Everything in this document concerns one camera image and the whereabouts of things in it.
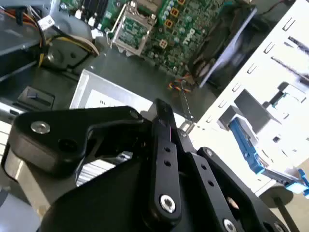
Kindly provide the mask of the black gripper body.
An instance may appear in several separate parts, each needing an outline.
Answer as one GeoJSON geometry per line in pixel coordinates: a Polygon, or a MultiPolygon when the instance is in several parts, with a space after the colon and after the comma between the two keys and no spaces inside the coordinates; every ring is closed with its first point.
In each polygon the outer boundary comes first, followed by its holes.
{"type": "Polygon", "coordinates": [[[207,232],[189,205],[197,189],[173,128],[154,126],[150,147],[60,197],[42,232],[207,232]]]}

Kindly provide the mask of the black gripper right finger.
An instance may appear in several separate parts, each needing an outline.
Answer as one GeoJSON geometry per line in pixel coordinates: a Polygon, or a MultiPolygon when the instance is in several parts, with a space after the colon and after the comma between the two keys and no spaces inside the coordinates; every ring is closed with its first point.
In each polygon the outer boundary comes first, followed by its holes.
{"type": "Polygon", "coordinates": [[[189,205],[208,232],[286,232],[288,229],[209,148],[194,150],[187,135],[172,131],[181,164],[197,189],[189,205]]]}

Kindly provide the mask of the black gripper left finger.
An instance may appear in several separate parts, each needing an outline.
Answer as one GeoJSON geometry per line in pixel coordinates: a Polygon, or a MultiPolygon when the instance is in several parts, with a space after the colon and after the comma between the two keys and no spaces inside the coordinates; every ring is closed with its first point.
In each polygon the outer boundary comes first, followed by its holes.
{"type": "Polygon", "coordinates": [[[149,148],[154,126],[177,129],[168,104],[154,108],[152,120],[129,106],[20,114],[2,168],[43,220],[60,197],[149,148]]]}

